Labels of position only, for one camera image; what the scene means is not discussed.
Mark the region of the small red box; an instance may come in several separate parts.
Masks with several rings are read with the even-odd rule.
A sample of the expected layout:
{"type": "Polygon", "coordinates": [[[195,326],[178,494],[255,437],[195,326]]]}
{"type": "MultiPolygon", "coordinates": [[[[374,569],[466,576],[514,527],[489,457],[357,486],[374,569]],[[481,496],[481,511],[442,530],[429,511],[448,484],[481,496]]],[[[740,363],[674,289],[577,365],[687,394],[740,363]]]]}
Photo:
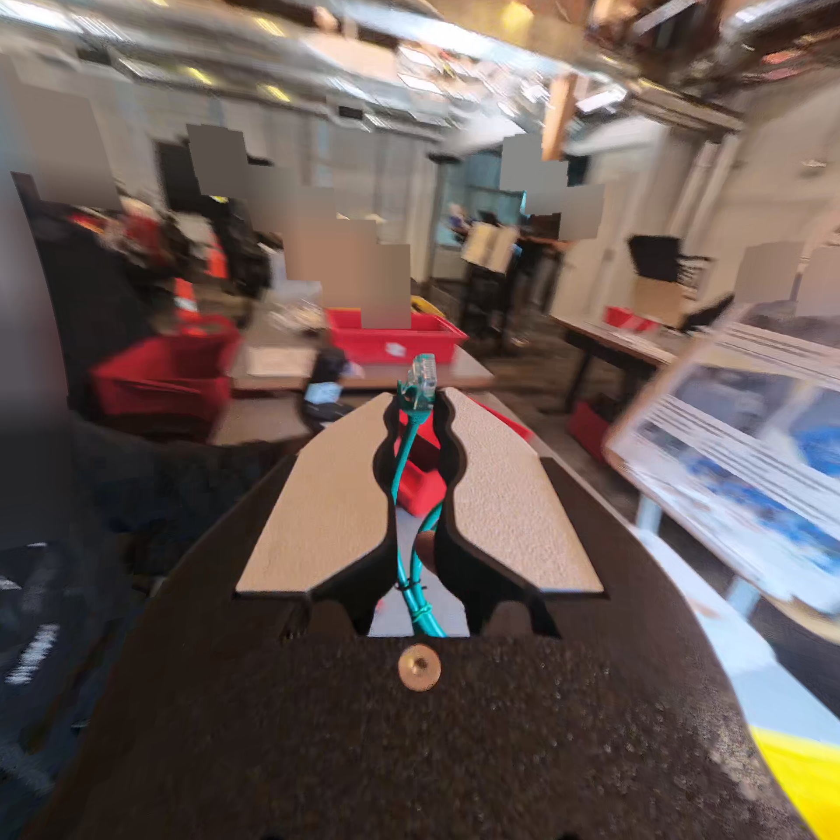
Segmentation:
{"type": "Polygon", "coordinates": [[[630,308],[615,306],[604,309],[602,320],[607,327],[635,334],[655,333],[662,327],[656,319],[640,316],[630,308]]]}

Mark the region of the yellow plastic bin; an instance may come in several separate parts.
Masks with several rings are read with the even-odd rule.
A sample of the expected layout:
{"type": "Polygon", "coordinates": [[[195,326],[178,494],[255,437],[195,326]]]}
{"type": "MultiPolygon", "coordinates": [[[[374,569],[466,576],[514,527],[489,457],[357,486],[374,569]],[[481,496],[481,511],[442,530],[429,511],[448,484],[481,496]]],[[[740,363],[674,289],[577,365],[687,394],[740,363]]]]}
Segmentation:
{"type": "Polygon", "coordinates": [[[750,728],[774,778],[819,839],[839,838],[839,748],[750,728]]]}

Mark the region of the printed instruction sheet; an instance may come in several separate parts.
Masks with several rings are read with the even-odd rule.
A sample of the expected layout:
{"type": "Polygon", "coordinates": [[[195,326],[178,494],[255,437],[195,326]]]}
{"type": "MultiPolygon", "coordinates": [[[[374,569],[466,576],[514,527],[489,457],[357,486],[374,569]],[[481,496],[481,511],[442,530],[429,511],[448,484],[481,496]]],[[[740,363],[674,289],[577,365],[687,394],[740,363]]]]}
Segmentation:
{"type": "Polygon", "coordinates": [[[839,606],[839,318],[735,307],[607,437],[608,463],[763,595],[839,606]]]}

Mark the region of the brown and black cardboard panel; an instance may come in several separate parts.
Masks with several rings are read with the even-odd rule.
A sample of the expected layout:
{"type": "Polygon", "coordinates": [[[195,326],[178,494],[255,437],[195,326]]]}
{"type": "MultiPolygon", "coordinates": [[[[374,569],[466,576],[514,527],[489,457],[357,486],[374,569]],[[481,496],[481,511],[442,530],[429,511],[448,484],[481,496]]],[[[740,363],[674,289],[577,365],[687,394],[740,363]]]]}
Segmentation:
{"type": "Polygon", "coordinates": [[[635,270],[633,315],[681,329],[690,303],[705,288],[716,260],[688,255],[682,250],[681,239],[673,236],[636,234],[626,245],[635,270]]]}

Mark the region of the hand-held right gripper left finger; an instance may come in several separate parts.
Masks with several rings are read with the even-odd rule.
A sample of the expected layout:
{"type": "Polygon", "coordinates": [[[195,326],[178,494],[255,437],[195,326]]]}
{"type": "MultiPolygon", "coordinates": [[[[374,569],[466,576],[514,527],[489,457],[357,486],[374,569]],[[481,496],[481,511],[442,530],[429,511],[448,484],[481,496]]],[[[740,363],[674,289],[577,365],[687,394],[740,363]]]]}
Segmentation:
{"type": "Polygon", "coordinates": [[[294,466],[236,584],[239,595],[315,595],[379,547],[389,497],[374,458],[388,439],[384,392],[313,437],[294,466]]]}

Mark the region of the white document stand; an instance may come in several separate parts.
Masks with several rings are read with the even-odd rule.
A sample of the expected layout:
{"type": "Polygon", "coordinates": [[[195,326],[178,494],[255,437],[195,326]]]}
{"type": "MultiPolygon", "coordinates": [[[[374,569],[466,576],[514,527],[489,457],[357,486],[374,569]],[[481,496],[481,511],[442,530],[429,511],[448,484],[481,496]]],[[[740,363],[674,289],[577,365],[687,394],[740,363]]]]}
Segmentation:
{"type": "MultiPolygon", "coordinates": [[[[657,536],[663,515],[664,512],[658,504],[648,497],[641,496],[637,504],[635,525],[640,531],[651,532],[657,536]]],[[[762,600],[758,588],[735,573],[730,575],[728,586],[721,591],[721,596],[747,622],[762,600]]]]}

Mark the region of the large red tote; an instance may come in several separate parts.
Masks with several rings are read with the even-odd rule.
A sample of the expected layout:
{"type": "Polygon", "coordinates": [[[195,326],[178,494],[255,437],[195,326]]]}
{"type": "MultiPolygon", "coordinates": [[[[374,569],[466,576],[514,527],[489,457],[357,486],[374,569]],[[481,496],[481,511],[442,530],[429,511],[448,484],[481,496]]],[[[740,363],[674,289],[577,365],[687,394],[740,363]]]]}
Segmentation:
{"type": "Polygon", "coordinates": [[[439,364],[449,364],[467,335],[438,315],[412,311],[409,329],[374,329],[361,325],[359,309],[329,308],[324,312],[331,345],[359,365],[411,362],[432,354],[439,364]]]}

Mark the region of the red plastic bin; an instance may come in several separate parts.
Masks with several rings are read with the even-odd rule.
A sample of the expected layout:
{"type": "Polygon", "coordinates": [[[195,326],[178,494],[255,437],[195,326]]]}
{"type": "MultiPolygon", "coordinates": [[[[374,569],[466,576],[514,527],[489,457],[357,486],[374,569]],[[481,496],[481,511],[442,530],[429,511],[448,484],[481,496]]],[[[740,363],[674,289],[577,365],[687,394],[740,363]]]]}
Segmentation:
{"type": "Polygon", "coordinates": [[[402,468],[396,503],[416,518],[450,499],[456,511],[477,511],[480,501],[532,498],[547,482],[544,468],[523,427],[470,394],[444,390],[443,429],[422,422],[402,468]]]}

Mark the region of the long wooden table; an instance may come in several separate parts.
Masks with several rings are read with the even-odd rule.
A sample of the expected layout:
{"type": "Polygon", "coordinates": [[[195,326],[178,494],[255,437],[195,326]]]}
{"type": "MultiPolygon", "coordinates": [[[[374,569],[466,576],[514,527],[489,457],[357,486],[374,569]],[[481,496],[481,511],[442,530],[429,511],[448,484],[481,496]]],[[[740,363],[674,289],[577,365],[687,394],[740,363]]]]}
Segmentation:
{"type": "Polygon", "coordinates": [[[609,364],[622,374],[617,397],[620,411],[636,397],[657,371],[685,350],[691,336],[669,328],[636,333],[585,317],[551,316],[563,331],[563,341],[581,353],[580,362],[565,394],[563,411],[571,415],[581,396],[594,361],[609,364]]]}

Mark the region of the grey work table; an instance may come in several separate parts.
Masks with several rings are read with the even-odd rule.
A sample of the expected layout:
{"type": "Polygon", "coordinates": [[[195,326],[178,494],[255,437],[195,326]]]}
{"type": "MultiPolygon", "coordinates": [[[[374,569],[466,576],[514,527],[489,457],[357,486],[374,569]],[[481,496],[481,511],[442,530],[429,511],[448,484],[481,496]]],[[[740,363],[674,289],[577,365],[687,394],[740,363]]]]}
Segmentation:
{"type": "MultiPolygon", "coordinates": [[[[317,354],[314,348],[263,347],[242,344],[227,370],[236,392],[301,392],[307,383],[317,354]]],[[[392,391],[404,380],[411,361],[395,364],[354,365],[343,379],[346,391],[392,391]]],[[[437,384],[461,390],[486,389],[495,376],[461,348],[448,364],[437,365],[437,384]]]]}

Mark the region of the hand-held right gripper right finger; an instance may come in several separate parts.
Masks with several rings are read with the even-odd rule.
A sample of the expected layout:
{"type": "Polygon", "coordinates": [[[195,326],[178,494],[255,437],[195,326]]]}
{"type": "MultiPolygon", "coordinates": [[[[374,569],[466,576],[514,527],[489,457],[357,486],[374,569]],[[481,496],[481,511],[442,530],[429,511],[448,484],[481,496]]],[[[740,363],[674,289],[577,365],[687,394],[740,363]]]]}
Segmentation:
{"type": "Polygon", "coordinates": [[[448,532],[465,550],[526,590],[604,593],[538,452],[514,426],[446,387],[434,430],[448,532]]]}

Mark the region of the red storage crate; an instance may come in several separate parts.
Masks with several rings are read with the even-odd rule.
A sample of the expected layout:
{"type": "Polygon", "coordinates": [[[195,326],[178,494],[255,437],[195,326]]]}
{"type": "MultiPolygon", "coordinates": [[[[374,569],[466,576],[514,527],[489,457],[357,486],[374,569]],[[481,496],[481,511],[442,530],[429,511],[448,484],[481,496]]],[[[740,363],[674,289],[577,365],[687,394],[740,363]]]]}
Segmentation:
{"type": "Polygon", "coordinates": [[[91,369],[107,417],[176,415],[213,424],[230,401],[228,366],[240,343],[235,324],[207,317],[135,343],[91,369]]]}

